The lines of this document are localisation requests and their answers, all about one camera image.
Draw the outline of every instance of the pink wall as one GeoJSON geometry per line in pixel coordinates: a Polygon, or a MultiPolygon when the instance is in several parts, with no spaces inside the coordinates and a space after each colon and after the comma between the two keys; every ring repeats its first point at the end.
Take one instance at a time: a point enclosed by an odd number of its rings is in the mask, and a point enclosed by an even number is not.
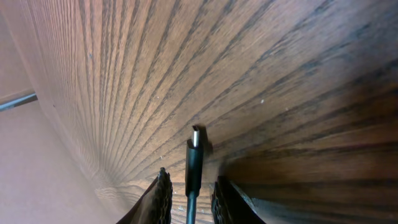
{"type": "Polygon", "coordinates": [[[37,101],[0,112],[0,223],[112,223],[37,101]]]}

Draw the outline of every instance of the wood grain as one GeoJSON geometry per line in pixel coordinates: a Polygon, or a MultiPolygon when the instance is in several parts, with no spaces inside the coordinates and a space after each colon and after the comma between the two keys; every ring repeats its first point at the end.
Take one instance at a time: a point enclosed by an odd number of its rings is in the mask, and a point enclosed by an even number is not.
{"type": "Polygon", "coordinates": [[[1,10],[41,107],[115,221],[166,167],[172,222],[185,222],[196,123],[214,144],[198,223],[212,222],[219,169],[275,223],[397,221],[396,2],[7,0],[1,10]]]}

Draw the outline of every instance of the metal connector tip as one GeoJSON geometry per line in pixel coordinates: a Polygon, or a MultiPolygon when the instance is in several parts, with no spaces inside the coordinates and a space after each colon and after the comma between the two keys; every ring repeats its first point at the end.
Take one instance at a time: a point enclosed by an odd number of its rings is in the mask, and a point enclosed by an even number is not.
{"type": "Polygon", "coordinates": [[[199,128],[197,126],[192,126],[193,133],[192,133],[192,144],[193,147],[199,146],[199,128]]]}

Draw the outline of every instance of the wooden surface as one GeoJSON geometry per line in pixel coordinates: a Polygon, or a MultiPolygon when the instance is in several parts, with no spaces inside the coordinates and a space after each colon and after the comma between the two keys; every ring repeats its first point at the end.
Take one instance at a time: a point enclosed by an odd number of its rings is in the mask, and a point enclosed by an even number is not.
{"type": "Polygon", "coordinates": [[[166,167],[172,222],[185,221],[196,123],[214,144],[201,223],[212,222],[220,167],[270,223],[398,220],[398,2],[7,0],[1,10],[40,105],[114,220],[166,167]]]}

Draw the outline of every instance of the metal rod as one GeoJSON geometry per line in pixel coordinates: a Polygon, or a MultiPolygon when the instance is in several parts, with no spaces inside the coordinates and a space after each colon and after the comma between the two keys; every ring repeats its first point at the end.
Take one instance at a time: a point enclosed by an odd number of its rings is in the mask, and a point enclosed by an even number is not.
{"type": "Polygon", "coordinates": [[[35,96],[36,96],[36,93],[32,93],[32,94],[29,94],[29,95],[27,95],[27,96],[23,96],[23,97],[20,97],[20,98],[18,98],[18,99],[12,100],[12,101],[10,101],[10,102],[1,104],[1,105],[0,105],[0,111],[6,110],[6,109],[8,109],[8,108],[11,108],[11,107],[17,105],[18,103],[20,103],[20,102],[22,102],[22,101],[24,101],[24,100],[27,100],[27,99],[29,99],[29,98],[35,97],[35,96]]]}

